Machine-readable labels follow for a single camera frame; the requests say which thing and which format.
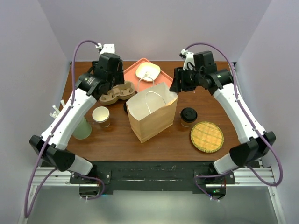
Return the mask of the cardboard cup carrier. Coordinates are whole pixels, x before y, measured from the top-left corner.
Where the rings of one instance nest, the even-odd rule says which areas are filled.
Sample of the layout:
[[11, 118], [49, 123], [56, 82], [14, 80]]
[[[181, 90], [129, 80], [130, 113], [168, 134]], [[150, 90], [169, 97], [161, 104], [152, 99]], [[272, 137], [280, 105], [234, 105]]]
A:
[[124, 84], [114, 86], [107, 92], [106, 95], [102, 95], [99, 99], [102, 105], [111, 105], [118, 100], [128, 100], [136, 94], [135, 86], [130, 81], [125, 81]]

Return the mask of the black cup lid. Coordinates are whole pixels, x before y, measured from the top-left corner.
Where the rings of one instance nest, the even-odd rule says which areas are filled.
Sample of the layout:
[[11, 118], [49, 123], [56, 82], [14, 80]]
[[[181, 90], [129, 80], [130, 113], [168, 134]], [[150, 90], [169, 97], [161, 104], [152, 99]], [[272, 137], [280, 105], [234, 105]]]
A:
[[197, 119], [198, 114], [195, 109], [186, 107], [181, 111], [180, 117], [184, 122], [192, 123]]

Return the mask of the brown paper bag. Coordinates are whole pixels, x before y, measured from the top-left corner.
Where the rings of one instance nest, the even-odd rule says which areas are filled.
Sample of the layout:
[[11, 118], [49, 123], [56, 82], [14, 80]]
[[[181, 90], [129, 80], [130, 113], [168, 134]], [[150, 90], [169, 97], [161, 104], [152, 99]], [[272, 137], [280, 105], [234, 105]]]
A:
[[131, 129], [141, 143], [173, 125], [178, 95], [165, 83], [155, 84], [137, 93], [127, 102]]

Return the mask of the single brown paper cup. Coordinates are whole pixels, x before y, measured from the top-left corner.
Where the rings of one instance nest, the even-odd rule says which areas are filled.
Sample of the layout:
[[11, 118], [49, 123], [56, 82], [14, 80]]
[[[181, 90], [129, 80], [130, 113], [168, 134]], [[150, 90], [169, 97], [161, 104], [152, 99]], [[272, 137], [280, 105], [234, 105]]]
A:
[[181, 119], [181, 125], [184, 127], [190, 127], [193, 123], [194, 120], [188, 121], [188, 120]]

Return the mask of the brown paper cup stack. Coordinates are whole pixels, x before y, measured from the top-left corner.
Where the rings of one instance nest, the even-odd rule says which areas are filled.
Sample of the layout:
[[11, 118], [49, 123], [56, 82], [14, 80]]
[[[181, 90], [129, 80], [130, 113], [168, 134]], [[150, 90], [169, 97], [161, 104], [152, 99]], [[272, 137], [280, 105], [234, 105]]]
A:
[[93, 120], [101, 127], [105, 128], [110, 125], [110, 112], [108, 108], [104, 106], [97, 107], [92, 112]]

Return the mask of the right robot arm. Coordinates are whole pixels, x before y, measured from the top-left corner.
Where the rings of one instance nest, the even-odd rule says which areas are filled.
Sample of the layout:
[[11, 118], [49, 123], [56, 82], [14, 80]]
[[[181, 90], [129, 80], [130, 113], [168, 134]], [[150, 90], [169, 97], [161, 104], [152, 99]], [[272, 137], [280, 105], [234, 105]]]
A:
[[265, 156], [270, 150], [268, 145], [275, 142], [276, 136], [257, 122], [246, 105], [239, 106], [244, 101], [234, 86], [231, 72], [217, 69], [211, 51], [194, 54], [183, 49], [180, 56], [184, 65], [174, 70], [170, 91], [193, 91], [198, 86], [208, 90], [228, 115], [240, 142], [228, 154], [216, 160], [213, 169], [208, 171], [209, 180], [219, 183], [226, 172]]

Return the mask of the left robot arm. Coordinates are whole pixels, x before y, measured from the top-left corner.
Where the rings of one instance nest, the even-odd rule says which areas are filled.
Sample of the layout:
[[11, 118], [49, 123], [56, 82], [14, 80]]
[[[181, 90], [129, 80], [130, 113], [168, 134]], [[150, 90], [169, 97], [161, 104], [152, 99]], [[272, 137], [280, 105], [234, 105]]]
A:
[[58, 117], [40, 135], [33, 135], [29, 143], [37, 154], [59, 171], [80, 174], [86, 183], [96, 180], [93, 164], [68, 151], [68, 142], [89, 109], [102, 95], [118, 84], [124, 83], [123, 62], [113, 53], [103, 53], [93, 68], [93, 73], [82, 74], [75, 83], [75, 90]]

